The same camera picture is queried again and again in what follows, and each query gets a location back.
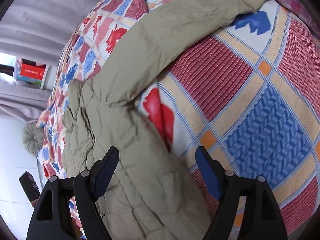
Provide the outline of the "red box on shelf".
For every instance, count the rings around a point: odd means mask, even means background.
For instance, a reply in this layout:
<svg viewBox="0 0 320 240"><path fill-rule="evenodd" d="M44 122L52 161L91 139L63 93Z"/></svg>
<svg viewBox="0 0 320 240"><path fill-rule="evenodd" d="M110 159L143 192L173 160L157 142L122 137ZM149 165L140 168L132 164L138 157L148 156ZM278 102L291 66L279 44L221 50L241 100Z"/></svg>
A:
<svg viewBox="0 0 320 240"><path fill-rule="evenodd" d="M20 75L31 79L42 80L46 65L33 66L30 64L22 63Z"/></svg>

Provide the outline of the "round grey tufted cushion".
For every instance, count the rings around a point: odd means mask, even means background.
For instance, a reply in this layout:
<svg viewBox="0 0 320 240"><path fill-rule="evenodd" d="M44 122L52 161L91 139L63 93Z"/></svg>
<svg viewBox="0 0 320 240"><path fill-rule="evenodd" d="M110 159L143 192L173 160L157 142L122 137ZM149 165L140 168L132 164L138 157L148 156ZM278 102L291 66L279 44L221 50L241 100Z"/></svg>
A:
<svg viewBox="0 0 320 240"><path fill-rule="evenodd" d="M36 122L27 123L22 131L22 143L25 149L32 155L37 156L44 142L44 130L37 127Z"/></svg>

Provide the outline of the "grey curtain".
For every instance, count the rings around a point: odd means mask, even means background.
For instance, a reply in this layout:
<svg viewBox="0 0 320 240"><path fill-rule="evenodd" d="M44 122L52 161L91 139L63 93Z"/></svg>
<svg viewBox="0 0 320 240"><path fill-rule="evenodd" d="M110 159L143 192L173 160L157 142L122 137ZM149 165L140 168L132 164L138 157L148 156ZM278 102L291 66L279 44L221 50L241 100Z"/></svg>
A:
<svg viewBox="0 0 320 240"><path fill-rule="evenodd" d="M14 0L1 19L1 52L51 67L100 0Z"/></svg>

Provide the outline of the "white shelf unit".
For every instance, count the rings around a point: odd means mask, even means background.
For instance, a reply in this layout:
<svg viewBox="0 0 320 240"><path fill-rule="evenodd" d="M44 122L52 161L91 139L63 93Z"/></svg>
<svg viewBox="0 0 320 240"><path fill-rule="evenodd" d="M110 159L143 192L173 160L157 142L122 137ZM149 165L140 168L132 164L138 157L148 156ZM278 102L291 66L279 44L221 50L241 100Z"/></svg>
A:
<svg viewBox="0 0 320 240"><path fill-rule="evenodd" d="M35 85L39 89L44 89L48 69L48 65L17 57L13 77L17 81L23 81Z"/></svg>

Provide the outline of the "patchwork leaf pattern bedspread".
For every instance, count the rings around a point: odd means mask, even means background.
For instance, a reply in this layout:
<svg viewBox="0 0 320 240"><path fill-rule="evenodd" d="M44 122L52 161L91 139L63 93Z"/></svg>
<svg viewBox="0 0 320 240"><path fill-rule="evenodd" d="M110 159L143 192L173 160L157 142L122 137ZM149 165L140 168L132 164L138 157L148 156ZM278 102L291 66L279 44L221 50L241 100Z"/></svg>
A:
<svg viewBox="0 0 320 240"><path fill-rule="evenodd" d="M106 61L106 49L98 47L95 34L115 31L127 17L137 20L156 5L155 0L146 6L142 0L126 0L133 7L126 17L96 12L107 2L100 0L93 7L65 46L47 109L38 121L45 136L44 176L59 182L71 178L62 163L68 86L74 79L96 76ZM135 109L187 168L210 223L220 201L210 195L196 162L200 146L235 176L265 178L280 208L285 235L316 212L319 38L276 0L236 16L187 48L137 96Z"/></svg>

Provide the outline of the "olive green puffer jacket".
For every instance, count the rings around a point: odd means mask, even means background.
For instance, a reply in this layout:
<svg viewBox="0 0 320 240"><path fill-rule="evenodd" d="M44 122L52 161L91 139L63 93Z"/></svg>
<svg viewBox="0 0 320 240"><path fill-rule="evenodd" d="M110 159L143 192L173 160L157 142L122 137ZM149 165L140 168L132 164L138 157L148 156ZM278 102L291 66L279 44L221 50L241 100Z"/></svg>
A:
<svg viewBox="0 0 320 240"><path fill-rule="evenodd" d="M114 239L200 239L210 224L203 196L135 100L187 48L266 0L155 1L137 20L95 34L106 61L96 76L68 86L62 163L72 177L118 148L111 184L93 202ZM96 12L126 17L132 9L108 0Z"/></svg>

